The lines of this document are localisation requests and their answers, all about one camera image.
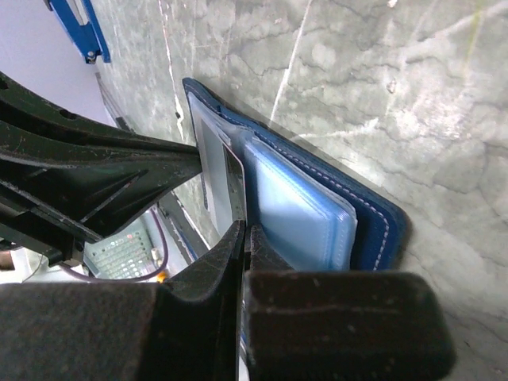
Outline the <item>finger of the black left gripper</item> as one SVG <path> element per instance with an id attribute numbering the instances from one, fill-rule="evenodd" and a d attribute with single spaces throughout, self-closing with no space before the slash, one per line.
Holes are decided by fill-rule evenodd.
<path id="1" fill-rule="evenodd" d="M 55 169 L 162 166 L 171 187 L 198 174 L 197 148 L 146 137 L 74 114 L 1 75 L 1 158 Z"/>
<path id="2" fill-rule="evenodd" d="M 119 233 L 202 170 L 196 152 L 51 164 L 1 157 L 1 246 L 29 248 L 51 265 Z"/>

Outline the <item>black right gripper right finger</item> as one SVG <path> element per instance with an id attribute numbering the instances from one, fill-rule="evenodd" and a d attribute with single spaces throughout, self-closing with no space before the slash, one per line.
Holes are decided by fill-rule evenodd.
<path id="1" fill-rule="evenodd" d="M 440 380 L 456 348 L 436 294 L 400 271 L 296 271 L 259 226 L 244 278 L 252 380 Z"/>

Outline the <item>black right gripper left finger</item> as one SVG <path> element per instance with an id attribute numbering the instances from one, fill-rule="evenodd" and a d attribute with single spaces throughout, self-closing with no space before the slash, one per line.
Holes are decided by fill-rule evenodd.
<path id="1" fill-rule="evenodd" d="M 237 379 L 244 235 L 166 283 L 3 285 L 2 379 Z"/>

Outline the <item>blue leather card holder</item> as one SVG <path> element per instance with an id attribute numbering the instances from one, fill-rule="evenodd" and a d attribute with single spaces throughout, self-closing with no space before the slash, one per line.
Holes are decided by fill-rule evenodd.
<path id="1" fill-rule="evenodd" d="M 229 138 L 244 167 L 248 226 L 299 271 L 393 269 L 407 232 L 393 202 L 223 102 L 199 81 L 183 80 L 190 119 Z"/>

